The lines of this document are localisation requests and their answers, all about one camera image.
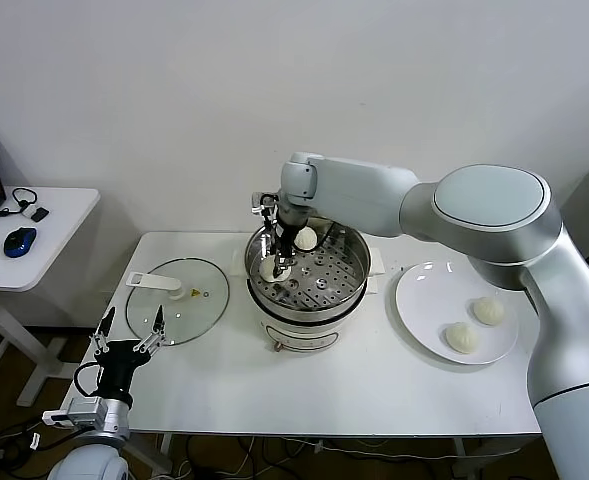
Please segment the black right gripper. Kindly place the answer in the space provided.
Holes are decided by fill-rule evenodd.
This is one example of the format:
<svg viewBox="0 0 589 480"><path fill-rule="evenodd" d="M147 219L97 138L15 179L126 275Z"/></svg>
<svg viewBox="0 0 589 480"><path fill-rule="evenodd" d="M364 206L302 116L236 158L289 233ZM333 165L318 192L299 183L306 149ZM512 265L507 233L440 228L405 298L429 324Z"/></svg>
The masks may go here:
<svg viewBox="0 0 589 480"><path fill-rule="evenodd" d="M294 241L300 227L276 223L275 208L264 208L261 216L267 242L267 254L274 255L272 276L275 280L286 280L292 271L291 259L282 256L293 255Z"/></svg>

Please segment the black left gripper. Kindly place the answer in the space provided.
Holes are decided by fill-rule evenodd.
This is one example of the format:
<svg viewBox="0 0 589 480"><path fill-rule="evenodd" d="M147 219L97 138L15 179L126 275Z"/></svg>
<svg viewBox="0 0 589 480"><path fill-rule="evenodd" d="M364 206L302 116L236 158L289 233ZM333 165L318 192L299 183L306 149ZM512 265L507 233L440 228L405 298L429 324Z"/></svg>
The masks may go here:
<svg viewBox="0 0 589 480"><path fill-rule="evenodd" d="M115 316L111 307L91 337L95 361L102 368L96 395L101 398L130 398L130 387L137 368L147 364L166 341L163 307L159 306L151 333L143 340L115 340L108 336Z"/></svg>

